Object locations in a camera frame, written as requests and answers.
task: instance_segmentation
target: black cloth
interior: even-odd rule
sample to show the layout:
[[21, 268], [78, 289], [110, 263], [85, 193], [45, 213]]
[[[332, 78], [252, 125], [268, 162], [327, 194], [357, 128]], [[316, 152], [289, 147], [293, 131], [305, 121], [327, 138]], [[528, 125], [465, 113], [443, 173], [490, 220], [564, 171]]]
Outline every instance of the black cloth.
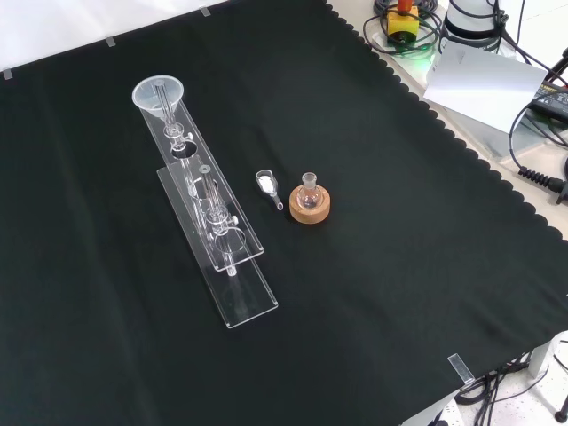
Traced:
[[[568, 328], [558, 231], [320, 0], [248, 0], [0, 83], [0, 424], [392, 425]], [[167, 74], [280, 307], [227, 330], [130, 94]], [[274, 211], [306, 171], [329, 218]]]

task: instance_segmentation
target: yellow device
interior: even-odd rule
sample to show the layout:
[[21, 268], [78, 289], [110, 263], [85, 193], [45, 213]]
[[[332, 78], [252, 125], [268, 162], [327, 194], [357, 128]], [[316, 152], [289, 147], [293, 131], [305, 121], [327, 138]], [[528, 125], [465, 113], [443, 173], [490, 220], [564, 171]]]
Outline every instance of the yellow device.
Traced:
[[[412, 6], [408, 13], [418, 16], [418, 7]], [[415, 42], [419, 26], [417, 18], [399, 15], [396, 10], [387, 13], [387, 34], [400, 42]]]

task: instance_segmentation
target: small glass vial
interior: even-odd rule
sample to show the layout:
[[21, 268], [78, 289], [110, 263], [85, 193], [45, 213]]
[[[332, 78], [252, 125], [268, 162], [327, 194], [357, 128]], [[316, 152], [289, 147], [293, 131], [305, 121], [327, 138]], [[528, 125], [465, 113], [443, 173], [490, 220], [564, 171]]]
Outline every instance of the small glass vial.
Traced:
[[315, 209], [323, 202], [323, 194], [316, 186], [316, 179], [318, 177], [315, 173], [304, 173], [302, 182], [304, 185], [298, 192], [298, 205], [304, 209]]

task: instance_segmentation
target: clear acrylic stand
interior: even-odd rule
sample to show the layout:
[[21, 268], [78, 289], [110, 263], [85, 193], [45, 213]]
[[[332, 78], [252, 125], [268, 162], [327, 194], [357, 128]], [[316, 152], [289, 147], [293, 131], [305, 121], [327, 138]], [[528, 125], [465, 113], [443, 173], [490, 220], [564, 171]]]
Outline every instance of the clear acrylic stand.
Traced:
[[264, 253], [223, 173], [166, 75], [139, 83], [140, 108], [166, 167], [158, 176], [228, 328], [278, 307], [256, 264]]

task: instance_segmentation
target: wooden flask holder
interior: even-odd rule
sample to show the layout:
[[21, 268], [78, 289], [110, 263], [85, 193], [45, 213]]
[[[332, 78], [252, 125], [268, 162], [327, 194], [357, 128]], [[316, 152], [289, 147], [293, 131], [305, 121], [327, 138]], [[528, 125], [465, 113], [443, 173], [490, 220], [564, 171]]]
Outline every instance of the wooden flask holder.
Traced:
[[318, 185], [318, 188], [321, 190], [323, 201], [315, 209], [305, 209], [298, 204], [298, 193], [300, 192], [300, 189], [302, 189], [302, 185], [295, 188], [290, 194], [290, 214], [301, 224], [318, 224], [329, 214], [329, 208], [331, 207], [331, 198], [329, 197], [329, 193], [326, 188], [321, 185]]

